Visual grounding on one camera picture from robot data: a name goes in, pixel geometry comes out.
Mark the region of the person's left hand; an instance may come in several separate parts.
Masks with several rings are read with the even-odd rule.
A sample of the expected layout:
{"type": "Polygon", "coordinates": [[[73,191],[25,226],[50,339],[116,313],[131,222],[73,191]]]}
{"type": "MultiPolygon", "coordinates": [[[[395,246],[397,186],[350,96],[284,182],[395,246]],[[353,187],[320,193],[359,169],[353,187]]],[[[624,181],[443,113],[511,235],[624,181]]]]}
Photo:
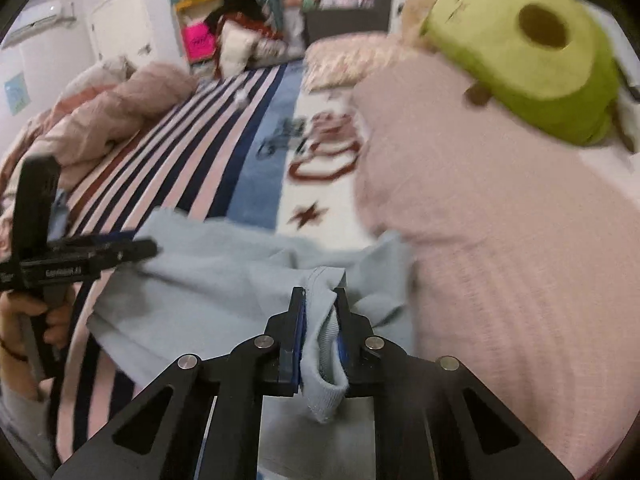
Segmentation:
{"type": "Polygon", "coordinates": [[[63,303],[56,308],[47,307],[41,300],[22,292],[4,292],[1,295],[1,385],[25,399],[39,402],[41,399],[38,382],[32,376],[32,369],[26,361],[27,354],[23,340],[21,318],[26,316],[46,316],[47,329],[43,341],[58,350],[64,349],[70,341],[70,319],[75,302],[75,289],[66,290],[63,303]]]}

